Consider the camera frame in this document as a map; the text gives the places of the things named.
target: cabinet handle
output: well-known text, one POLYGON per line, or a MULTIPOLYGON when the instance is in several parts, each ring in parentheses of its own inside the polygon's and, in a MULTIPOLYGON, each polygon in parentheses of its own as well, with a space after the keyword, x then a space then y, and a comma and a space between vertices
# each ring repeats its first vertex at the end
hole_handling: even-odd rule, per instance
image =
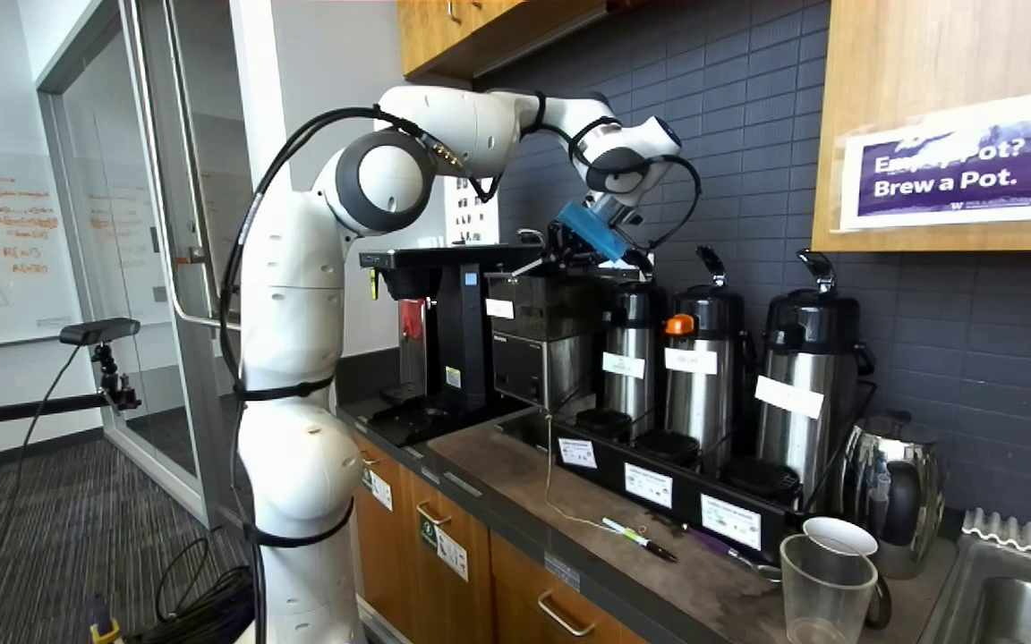
POLYGON ((432 521, 432 525, 446 525, 446 521, 452 521, 452 517, 435 514, 435 511, 427 508, 427 506, 414 506, 414 514, 421 514, 421 517, 432 521))
POLYGON ((565 618, 565 616, 554 608, 552 590, 545 590, 545 593, 536 597, 536 608, 539 608, 552 622, 559 622, 571 640, 583 640, 583 638, 589 638, 589 631, 594 631, 594 622, 571 626, 571 618, 565 618))

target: sink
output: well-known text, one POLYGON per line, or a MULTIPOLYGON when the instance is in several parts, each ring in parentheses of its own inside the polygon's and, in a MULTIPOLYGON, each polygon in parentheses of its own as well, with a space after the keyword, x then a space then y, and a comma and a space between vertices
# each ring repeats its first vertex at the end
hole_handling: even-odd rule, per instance
POLYGON ((1031 557, 964 538, 919 644, 1031 644, 1031 557))
POLYGON ((993 575, 981 587, 974 640, 1031 644, 1031 578, 993 575))

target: counter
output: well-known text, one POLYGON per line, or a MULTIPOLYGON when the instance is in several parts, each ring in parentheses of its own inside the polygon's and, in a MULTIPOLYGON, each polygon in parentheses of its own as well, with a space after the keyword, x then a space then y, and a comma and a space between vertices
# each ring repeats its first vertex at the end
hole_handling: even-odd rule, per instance
MULTIPOLYGON (((506 434, 506 417, 481 422, 420 446, 395 446, 369 434, 383 401, 345 403, 345 417, 471 511, 493 538, 517 544, 583 597, 622 618, 644 640, 783 640, 780 587, 728 557, 698 533, 648 514, 642 506, 594 486, 528 442, 506 434), (678 562, 596 529, 608 514, 670 548, 678 562)), ((866 644, 916 640, 944 587, 954 548, 937 540, 916 578, 890 578, 888 631, 866 644)))

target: gray wall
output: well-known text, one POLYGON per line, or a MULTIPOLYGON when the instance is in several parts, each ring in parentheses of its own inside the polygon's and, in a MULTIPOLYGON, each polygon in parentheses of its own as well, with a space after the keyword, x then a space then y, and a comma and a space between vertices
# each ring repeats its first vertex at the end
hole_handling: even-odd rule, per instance
MULTIPOLYGON (((809 242, 824 104, 824 0, 655 0, 596 20, 482 85, 596 88, 622 123, 666 117, 706 179, 691 226, 660 250, 660 284, 703 284, 696 248, 731 269, 761 328, 768 298, 809 287, 795 250, 809 242)), ((518 226, 583 198, 554 143, 533 141, 507 173, 518 226)), ((651 198, 642 241, 685 206, 687 182, 651 198)), ((878 407, 907 407, 937 436, 952 508, 1031 517, 1031 257, 836 254, 842 294, 861 304, 878 355, 878 407)))

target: brew a pot sign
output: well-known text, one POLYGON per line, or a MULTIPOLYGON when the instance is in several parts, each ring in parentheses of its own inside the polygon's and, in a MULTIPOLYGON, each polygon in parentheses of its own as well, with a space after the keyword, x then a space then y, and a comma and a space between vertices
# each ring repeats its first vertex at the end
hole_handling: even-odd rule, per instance
POLYGON ((1031 114, 843 141, 842 228, 1031 217, 1031 114))

